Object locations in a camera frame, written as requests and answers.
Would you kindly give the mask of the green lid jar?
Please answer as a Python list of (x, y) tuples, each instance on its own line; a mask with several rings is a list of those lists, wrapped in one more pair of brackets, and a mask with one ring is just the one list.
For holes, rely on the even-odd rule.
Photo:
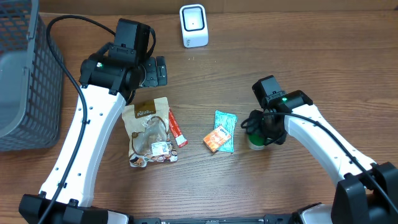
[(248, 139), (248, 146), (250, 149), (255, 151), (260, 151), (265, 148), (264, 138), (260, 137), (259, 135), (248, 134), (247, 139)]

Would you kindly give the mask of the teal wipes packet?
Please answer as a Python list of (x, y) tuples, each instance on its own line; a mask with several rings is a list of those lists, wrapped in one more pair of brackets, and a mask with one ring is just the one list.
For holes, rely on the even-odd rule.
[(218, 150), (221, 152), (234, 152), (234, 129), (236, 127), (236, 122), (238, 118), (235, 114), (225, 113), (222, 111), (215, 111), (214, 128), (222, 126), (227, 130), (231, 138), (226, 143), (224, 143)]

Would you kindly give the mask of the orange small box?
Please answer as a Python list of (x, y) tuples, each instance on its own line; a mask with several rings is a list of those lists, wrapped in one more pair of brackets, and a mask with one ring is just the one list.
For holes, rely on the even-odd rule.
[(232, 135), (222, 126), (207, 134), (203, 141), (211, 152), (216, 152), (221, 146), (231, 139)]

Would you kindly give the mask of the brown snack pouch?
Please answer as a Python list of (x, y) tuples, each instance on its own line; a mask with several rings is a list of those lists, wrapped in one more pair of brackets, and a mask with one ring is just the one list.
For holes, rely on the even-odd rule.
[(150, 162), (176, 162), (170, 140), (169, 102), (166, 97), (129, 105), (122, 112), (129, 136), (129, 164), (144, 168)]

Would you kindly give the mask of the red stick sachet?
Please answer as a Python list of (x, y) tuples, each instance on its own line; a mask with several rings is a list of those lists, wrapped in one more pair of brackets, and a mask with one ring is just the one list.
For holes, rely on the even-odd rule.
[(184, 147), (188, 144), (187, 139), (183, 136), (183, 133), (178, 125), (172, 110), (169, 110), (169, 127), (176, 140), (179, 148)]

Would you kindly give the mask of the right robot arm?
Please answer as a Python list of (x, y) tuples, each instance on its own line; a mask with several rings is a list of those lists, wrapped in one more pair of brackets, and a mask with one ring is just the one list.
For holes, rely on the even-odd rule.
[(301, 90), (286, 93), (274, 76), (252, 90), (261, 106), (241, 123), (249, 147), (300, 142), (326, 170), (335, 186), (331, 205), (315, 203), (290, 215), (266, 215), (264, 223), (397, 223), (397, 168), (378, 164), (353, 147)]

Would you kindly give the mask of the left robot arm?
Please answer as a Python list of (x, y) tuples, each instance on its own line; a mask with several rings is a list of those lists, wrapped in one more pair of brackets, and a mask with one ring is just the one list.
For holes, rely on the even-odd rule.
[(155, 31), (120, 19), (114, 40), (81, 64), (76, 110), (60, 155), (37, 195), (25, 194), (19, 213), (28, 223), (132, 223), (125, 213), (92, 205), (98, 168), (110, 134), (140, 88), (167, 84), (162, 56), (153, 57)]

